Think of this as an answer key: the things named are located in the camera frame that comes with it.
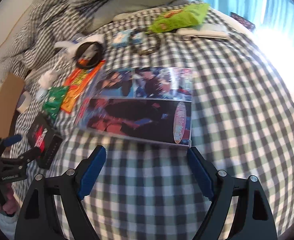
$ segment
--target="metal screw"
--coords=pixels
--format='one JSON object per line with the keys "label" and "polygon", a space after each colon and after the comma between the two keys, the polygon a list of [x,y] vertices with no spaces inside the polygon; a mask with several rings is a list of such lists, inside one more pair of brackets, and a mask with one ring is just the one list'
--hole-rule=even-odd
{"label": "metal screw", "polygon": [[43,175],[42,174],[37,174],[36,176],[35,176],[35,179],[36,180],[41,180],[43,178]]}
{"label": "metal screw", "polygon": [[257,182],[258,181],[258,178],[256,176],[250,176],[250,180],[253,181],[253,182]]}
{"label": "metal screw", "polygon": [[218,171],[218,174],[219,174],[221,177],[225,177],[225,176],[227,176],[227,172],[224,171],[224,170],[220,170],[220,171]]}
{"label": "metal screw", "polygon": [[74,175],[75,174],[75,170],[74,169],[69,169],[68,171],[66,171],[66,174],[68,176]]}

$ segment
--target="photo album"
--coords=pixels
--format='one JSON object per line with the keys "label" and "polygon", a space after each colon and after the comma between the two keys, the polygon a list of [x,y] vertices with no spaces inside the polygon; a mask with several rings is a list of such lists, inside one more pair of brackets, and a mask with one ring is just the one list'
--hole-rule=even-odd
{"label": "photo album", "polygon": [[75,124],[120,138],[189,147],[192,89],[190,68],[101,70]]}

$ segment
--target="hand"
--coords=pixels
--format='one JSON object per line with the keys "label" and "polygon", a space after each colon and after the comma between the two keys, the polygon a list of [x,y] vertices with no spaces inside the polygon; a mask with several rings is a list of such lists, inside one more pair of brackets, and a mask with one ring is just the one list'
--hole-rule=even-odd
{"label": "hand", "polygon": [[12,184],[7,184],[6,185],[7,188],[8,188],[8,191],[7,191],[7,202],[5,203],[5,205],[3,206],[3,210],[11,215],[11,214],[14,214],[17,209],[18,209],[18,203],[16,201],[16,199],[14,198],[14,191],[12,189]]}

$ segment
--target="green snack bag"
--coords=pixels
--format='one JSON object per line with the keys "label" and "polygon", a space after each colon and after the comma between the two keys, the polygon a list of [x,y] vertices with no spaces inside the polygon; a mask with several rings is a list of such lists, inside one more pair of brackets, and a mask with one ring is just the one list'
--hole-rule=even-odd
{"label": "green snack bag", "polygon": [[51,118],[56,120],[60,106],[66,96],[69,86],[53,87],[49,90],[47,101],[43,104],[43,111]]}
{"label": "green snack bag", "polygon": [[174,29],[200,25],[205,19],[208,9],[208,3],[201,3],[165,12],[154,21],[149,30],[154,33],[164,33]]}

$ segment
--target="orange snack bag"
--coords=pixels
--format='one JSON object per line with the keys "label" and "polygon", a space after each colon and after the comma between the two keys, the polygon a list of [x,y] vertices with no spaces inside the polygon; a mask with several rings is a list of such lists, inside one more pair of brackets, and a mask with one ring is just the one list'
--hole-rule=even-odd
{"label": "orange snack bag", "polygon": [[69,90],[64,98],[63,104],[60,109],[66,113],[71,113],[78,97],[84,91],[89,81],[97,74],[97,72],[104,65],[105,60],[101,61],[93,69],[80,69],[76,68],[71,75],[67,78],[64,86],[69,86]]}

